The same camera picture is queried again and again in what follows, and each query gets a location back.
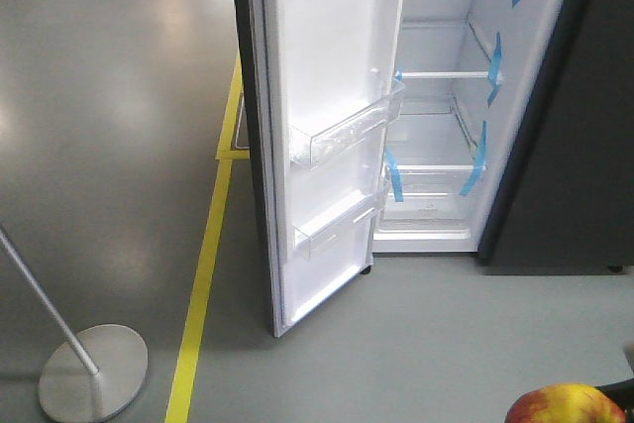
refrigerator door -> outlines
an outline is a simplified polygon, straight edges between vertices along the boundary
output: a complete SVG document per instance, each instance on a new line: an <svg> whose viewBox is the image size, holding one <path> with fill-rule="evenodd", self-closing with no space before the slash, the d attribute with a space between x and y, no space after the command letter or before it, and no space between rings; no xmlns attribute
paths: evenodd
<svg viewBox="0 0 634 423"><path fill-rule="evenodd" d="M371 262L402 0L236 0L272 330Z"/></svg>

concrete floor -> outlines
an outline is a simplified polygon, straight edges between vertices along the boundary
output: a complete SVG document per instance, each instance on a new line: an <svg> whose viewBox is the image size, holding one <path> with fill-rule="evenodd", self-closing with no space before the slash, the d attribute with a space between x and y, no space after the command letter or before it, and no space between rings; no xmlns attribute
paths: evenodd
<svg viewBox="0 0 634 423"><path fill-rule="evenodd" d="M162 421L237 53L232 0L2 0L0 221L69 323L150 349L117 421ZM0 421L61 343L0 256Z"/></svg>
<svg viewBox="0 0 634 423"><path fill-rule="evenodd" d="M136 328L151 369L116 422L160 422L236 52L231 0L0 2L0 221L76 329ZM631 371L634 276L492 276L378 258L280 340L265 327L248 162L234 163L190 423L502 421L563 380ZM0 420L61 338L0 257Z"/></svg>

refrigerator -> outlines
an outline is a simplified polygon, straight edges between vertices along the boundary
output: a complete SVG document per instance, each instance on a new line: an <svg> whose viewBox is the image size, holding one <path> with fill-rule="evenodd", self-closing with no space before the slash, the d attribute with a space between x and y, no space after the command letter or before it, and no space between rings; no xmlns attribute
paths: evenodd
<svg viewBox="0 0 634 423"><path fill-rule="evenodd" d="M274 335L375 253L495 259L587 4L236 0Z"/></svg>

yellow tape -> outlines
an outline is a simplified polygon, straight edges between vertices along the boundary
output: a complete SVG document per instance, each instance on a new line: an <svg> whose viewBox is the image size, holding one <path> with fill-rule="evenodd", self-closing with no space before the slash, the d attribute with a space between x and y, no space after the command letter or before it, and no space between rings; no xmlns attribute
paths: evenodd
<svg viewBox="0 0 634 423"><path fill-rule="evenodd" d="M198 268L189 300L185 330L180 343L165 423L186 423L189 418L200 344L207 315L207 304L229 194L232 164L231 160L221 160L218 164L207 227L198 258Z"/></svg>
<svg viewBox="0 0 634 423"><path fill-rule="evenodd" d="M232 150L232 139L238 121L238 109L240 106L240 93L242 92L242 66L240 64L240 56L236 56L236 65L234 67L234 75L231 79L231 87L229 89L229 97L227 98L227 108L225 109L225 118L222 121L222 131L218 140L218 152L216 159L220 159L221 153Z"/></svg>
<svg viewBox="0 0 634 423"><path fill-rule="evenodd" d="M217 160L240 160L240 159L249 159L251 155L247 150L233 150L233 151L218 151L216 154Z"/></svg>

refrigerator shelf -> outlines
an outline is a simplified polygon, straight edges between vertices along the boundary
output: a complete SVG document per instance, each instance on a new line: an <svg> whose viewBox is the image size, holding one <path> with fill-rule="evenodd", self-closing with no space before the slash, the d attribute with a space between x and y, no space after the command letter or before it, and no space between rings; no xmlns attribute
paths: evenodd
<svg viewBox="0 0 634 423"><path fill-rule="evenodd" d="M469 22L404 22L398 79L489 79L491 43Z"/></svg>
<svg viewBox="0 0 634 423"><path fill-rule="evenodd" d="M387 130L386 146L398 164L473 167L481 129L469 129L456 98L407 101L409 114L401 114Z"/></svg>
<svg viewBox="0 0 634 423"><path fill-rule="evenodd" d="M378 99L369 106L362 106L358 112L327 129L319 130L319 124L310 124L308 121L302 126L291 125L290 159L305 167L315 168L360 143L374 129L384 127L398 118L404 90L403 83L392 80L389 93L377 94Z"/></svg>
<svg viewBox="0 0 634 423"><path fill-rule="evenodd" d="M399 168L402 201L387 194L380 232L463 233L472 200L460 194L472 174L469 165L406 165Z"/></svg>
<svg viewBox="0 0 634 423"><path fill-rule="evenodd" d="M385 205L389 182L382 179L378 191L364 195L357 190L311 220L296 226L294 230L294 250L309 258L338 237L348 233L353 227L374 217Z"/></svg>

